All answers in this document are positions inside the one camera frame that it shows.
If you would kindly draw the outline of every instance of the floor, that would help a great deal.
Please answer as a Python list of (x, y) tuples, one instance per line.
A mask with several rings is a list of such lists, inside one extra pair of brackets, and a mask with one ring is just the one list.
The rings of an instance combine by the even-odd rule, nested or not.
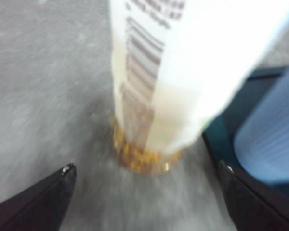
[(105, 0), (0, 0), (0, 202), (74, 162), (62, 231), (235, 231), (201, 138), (164, 175), (117, 161), (110, 53)]

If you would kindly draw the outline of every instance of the bottle bottom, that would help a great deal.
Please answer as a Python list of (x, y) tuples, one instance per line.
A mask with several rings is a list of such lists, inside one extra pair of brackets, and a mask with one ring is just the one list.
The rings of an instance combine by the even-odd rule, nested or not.
[(180, 159), (184, 150), (164, 155), (148, 149), (140, 149), (127, 141), (124, 131), (113, 121), (114, 147), (120, 161), (134, 172), (159, 174), (170, 170)]

